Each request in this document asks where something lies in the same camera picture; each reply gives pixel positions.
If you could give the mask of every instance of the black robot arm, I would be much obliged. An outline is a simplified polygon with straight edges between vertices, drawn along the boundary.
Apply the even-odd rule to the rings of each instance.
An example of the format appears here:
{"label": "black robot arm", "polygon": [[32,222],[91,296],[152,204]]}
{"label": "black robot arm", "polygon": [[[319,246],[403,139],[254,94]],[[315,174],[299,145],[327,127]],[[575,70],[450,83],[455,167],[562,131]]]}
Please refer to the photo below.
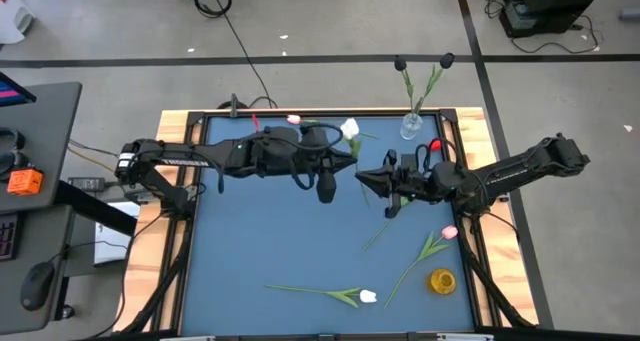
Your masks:
{"label": "black robot arm", "polygon": [[[337,131],[336,140],[329,142],[325,128]],[[314,186],[317,175],[318,198],[322,203],[330,203],[336,191],[333,175],[357,162],[350,153],[332,147],[341,139],[338,127],[322,123],[301,125],[300,134],[289,127],[265,127],[247,137],[215,145],[141,139],[122,148],[115,175],[122,184],[140,183],[160,199],[164,211],[174,214],[189,212],[188,192],[172,186],[155,166],[215,168],[220,193],[224,191],[224,175],[235,178],[291,175],[304,190]],[[308,181],[302,182],[300,175],[306,175]]]}
{"label": "black robot arm", "polygon": [[400,166],[396,168],[396,152],[389,150],[381,168],[356,174],[378,196],[389,198],[385,210],[388,218],[400,211],[401,197],[430,203],[449,201],[465,215],[481,215],[500,195],[544,176],[577,175],[589,163],[589,157],[562,134],[547,137],[519,155],[476,170],[449,161],[430,168],[428,149],[424,170],[420,172],[418,151],[419,148],[415,154],[401,155]]}

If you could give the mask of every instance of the blue table surface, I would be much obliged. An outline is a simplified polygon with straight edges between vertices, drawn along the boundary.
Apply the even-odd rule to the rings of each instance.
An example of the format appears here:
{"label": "blue table surface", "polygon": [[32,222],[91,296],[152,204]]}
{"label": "blue table surface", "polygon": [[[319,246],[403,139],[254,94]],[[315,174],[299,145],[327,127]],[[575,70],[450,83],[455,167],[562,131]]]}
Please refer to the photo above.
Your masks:
{"label": "blue table surface", "polygon": [[[437,137],[435,118],[423,117],[416,139],[400,137],[399,118],[357,118],[362,132],[359,168],[378,168],[388,149],[413,153]],[[326,118],[340,125],[344,119]],[[284,118],[260,119],[261,127],[285,126]],[[208,142],[239,138],[255,131],[250,119],[214,118]],[[329,139],[337,133],[327,131]],[[341,142],[336,148],[348,151]],[[441,161],[437,153],[432,162]],[[457,240],[423,260],[405,278],[387,309],[396,281],[416,259],[429,233],[436,237],[453,224],[451,206],[412,203],[365,252],[361,248],[384,224],[387,199],[371,191],[368,207],[355,166],[336,174],[331,204],[321,204],[315,189],[299,189],[289,176],[260,179],[225,177],[217,193],[217,173],[206,170],[208,191],[200,198],[183,309],[182,335],[291,335],[320,333],[394,333],[473,329],[467,286]],[[425,279],[445,267],[457,278],[449,296],[426,290]],[[362,287],[378,302],[356,309],[322,294],[282,291],[265,285],[322,290]]]}

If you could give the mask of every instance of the pink tulip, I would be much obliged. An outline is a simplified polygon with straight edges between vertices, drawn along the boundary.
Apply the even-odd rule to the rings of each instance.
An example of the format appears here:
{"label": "pink tulip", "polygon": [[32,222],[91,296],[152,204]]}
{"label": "pink tulip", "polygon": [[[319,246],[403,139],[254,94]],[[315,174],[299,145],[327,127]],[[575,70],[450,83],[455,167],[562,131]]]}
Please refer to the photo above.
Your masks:
{"label": "pink tulip", "polygon": [[447,226],[442,229],[442,237],[445,239],[451,240],[456,236],[458,236],[458,229],[455,226]]}
{"label": "pink tulip", "polygon": [[302,122],[302,118],[298,115],[288,115],[287,122],[293,125],[300,125],[300,122]]}

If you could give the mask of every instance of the black metal frame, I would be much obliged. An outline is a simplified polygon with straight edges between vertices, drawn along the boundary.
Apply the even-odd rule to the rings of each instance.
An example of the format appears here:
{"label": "black metal frame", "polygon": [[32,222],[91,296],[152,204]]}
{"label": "black metal frame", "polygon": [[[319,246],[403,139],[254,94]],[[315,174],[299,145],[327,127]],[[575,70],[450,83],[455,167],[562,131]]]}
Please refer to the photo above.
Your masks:
{"label": "black metal frame", "polygon": [[[327,109],[327,110],[296,110],[296,112],[298,114],[300,114],[303,117],[349,117],[349,116],[357,116],[357,117],[373,117],[373,116],[378,116],[378,117],[398,117],[398,116],[403,116],[407,113],[406,109],[403,108],[399,108],[399,109],[353,109],[353,110],[332,110],[332,109]],[[278,118],[282,118],[282,117],[286,117],[286,115],[288,114],[287,111],[280,111],[280,110],[273,110],[273,111],[269,111],[269,112],[260,112],[260,111],[248,111],[248,110],[239,110],[239,117],[251,117],[251,115],[255,113],[256,115],[258,115],[261,118],[270,118],[270,117],[278,117]],[[454,138],[454,142],[456,145],[456,153],[458,155],[461,155],[463,164],[466,166],[466,159],[464,157],[465,153],[464,153],[464,147],[462,145],[462,136],[460,134],[460,129],[458,127],[458,123],[457,123],[457,113],[455,111],[455,109],[436,109],[436,110],[424,110],[421,112],[421,115],[423,116],[431,116],[435,118],[435,122],[436,122],[436,127],[439,133],[439,136],[445,137],[445,122],[449,122],[450,126],[451,126],[451,131],[453,133],[453,138]],[[185,129],[185,134],[184,134],[184,142],[185,143],[190,143],[191,139],[193,137],[194,134],[194,129],[196,127],[197,124],[200,124],[200,135],[198,138],[198,144],[206,144],[207,143],[207,134],[208,134],[208,130],[209,130],[209,125],[210,122],[212,121],[213,118],[216,117],[225,117],[226,114],[224,113],[220,113],[220,112],[212,112],[212,113],[205,113],[205,112],[190,112],[188,114],[187,117],[187,127]],[[449,149],[448,148],[442,148],[441,150],[442,156],[444,160],[451,160],[451,155],[449,155]],[[198,182],[201,177],[202,177],[202,169],[201,168],[197,168],[195,170],[194,173],[194,182]],[[176,180],[176,184],[177,185],[184,185],[185,184],[185,176],[186,176],[186,167],[180,167],[179,171],[178,171],[178,177]],[[453,215],[454,215],[454,220],[455,220],[455,224],[456,226],[463,230],[464,228],[464,220],[457,216],[458,212],[456,212],[456,209],[453,209]],[[177,223],[179,221],[176,220],[172,220],[170,222],[169,225],[169,231],[167,233],[167,242],[165,243],[165,248],[163,250],[163,260],[162,260],[162,265],[161,265],[161,270],[160,270],[160,279],[162,279],[165,275],[166,272],[170,266],[171,263],[171,259],[172,259],[172,255],[173,255],[173,249],[175,247],[174,245],[174,240],[175,240],[175,236],[176,236],[176,230],[177,230]],[[487,274],[490,276],[490,268],[489,268],[489,263],[488,263],[488,256],[486,253],[486,247],[484,244],[484,239],[482,237],[482,229],[480,227],[479,222],[477,221],[471,221],[472,222],[472,233],[473,233],[473,237],[474,237],[474,241],[476,244],[476,249],[477,249],[477,255],[478,255],[478,261],[480,262],[480,264],[482,265],[482,267],[485,269],[485,271],[487,272]],[[192,224],[187,224],[186,227],[189,227],[190,229],[192,229],[193,225]],[[190,247],[191,247],[191,243],[192,243],[192,239],[184,239],[183,242],[188,242],[188,246],[187,246],[187,257],[189,257],[189,252],[190,252]],[[462,251],[462,243],[459,242],[461,251]],[[483,326],[483,321],[482,321],[482,315],[481,315],[481,311],[480,311],[480,305],[479,305],[479,299],[478,299],[478,290],[476,290],[475,287],[475,282],[474,282],[474,273],[471,270],[471,267],[465,262],[464,258],[462,259],[462,263],[463,263],[463,268],[464,268],[464,273],[465,273],[465,282],[467,283],[467,290],[468,290],[468,297],[469,297],[469,303],[471,305],[471,311],[472,311],[472,319],[473,319],[473,324],[475,328],[478,327],[482,327]],[[177,279],[177,284],[176,284],[176,294],[175,294],[175,298],[173,300],[173,309],[172,309],[172,317],[171,317],[171,325],[170,328],[172,330],[179,330],[180,327],[180,320],[181,320],[181,312],[182,312],[182,307],[183,307],[183,301],[184,301],[184,289],[185,289],[185,283],[186,283],[186,277],[187,277],[187,273],[188,273],[188,267],[185,267],[179,274],[178,274],[178,279]],[[490,316],[491,316],[491,322],[494,326],[502,326],[501,324],[501,317],[500,317],[500,312],[497,308],[497,306],[495,305],[495,303],[492,301],[492,298],[487,294],[487,299],[489,300],[489,310],[490,310]],[[160,303],[158,305],[158,308],[156,309],[156,312],[153,316],[152,319],[152,324],[151,324],[151,330],[152,331],[157,331],[160,327],[160,320],[162,319],[162,312],[163,312],[163,303]],[[260,336],[260,337],[242,337],[242,339],[273,339],[273,340],[286,340],[286,339],[314,339],[317,340],[318,339],[318,335],[295,335],[295,336]],[[402,339],[402,340],[411,340],[411,339],[424,339],[425,337],[427,339],[434,339],[435,338],[435,334],[428,334],[428,333],[406,333],[406,334],[388,334],[388,335],[383,335],[383,334],[376,334],[376,335],[341,335],[340,338],[344,339],[345,337],[348,337],[349,339],[379,339],[379,340],[395,340],[395,339]],[[229,338],[220,338],[218,337],[217,339],[227,339],[227,340],[239,340],[240,336],[237,337],[229,337]]]}

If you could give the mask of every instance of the concrete floor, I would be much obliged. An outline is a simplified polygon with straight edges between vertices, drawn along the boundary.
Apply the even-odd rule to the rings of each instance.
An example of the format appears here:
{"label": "concrete floor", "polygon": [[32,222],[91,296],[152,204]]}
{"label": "concrete floor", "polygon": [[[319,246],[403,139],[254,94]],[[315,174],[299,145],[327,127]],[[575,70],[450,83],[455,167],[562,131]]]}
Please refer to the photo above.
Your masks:
{"label": "concrete floor", "polygon": [[[519,55],[483,0],[468,0],[484,55]],[[586,11],[605,35],[592,54],[640,53],[640,23],[616,12],[640,0],[596,0]],[[207,20],[191,0],[29,0],[39,17],[28,38],[0,51],[1,60],[238,57],[224,20]],[[252,56],[442,54],[470,55],[457,0],[234,0],[229,17]],[[279,36],[288,35],[282,40]],[[535,46],[559,40],[588,47],[581,32],[522,40]],[[562,54],[545,49],[544,54]],[[425,79],[430,64],[410,65]],[[281,107],[403,106],[390,63],[258,65]],[[640,258],[636,240],[640,186],[640,64],[487,64],[505,130],[517,153],[562,131],[592,163],[579,177],[545,179],[522,189],[543,283],[557,329],[640,334]],[[232,92],[252,100],[263,92],[251,69],[163,66],[3,69],[25,85],[84,84],[73,137],[118,151],[153,137],[163,109],[215,108]],[[431,106],[484,106],[473,63],[458,63],[441,79]],[[126,128],[115,125],[125,124]],[[627,132],[623,125],[637,127]],[[68,155],[63,177],[102,169]],[[0,340],[86,337],[110,323],[119,275],[72,280],[69,299],[79,314],[42,331]]]}

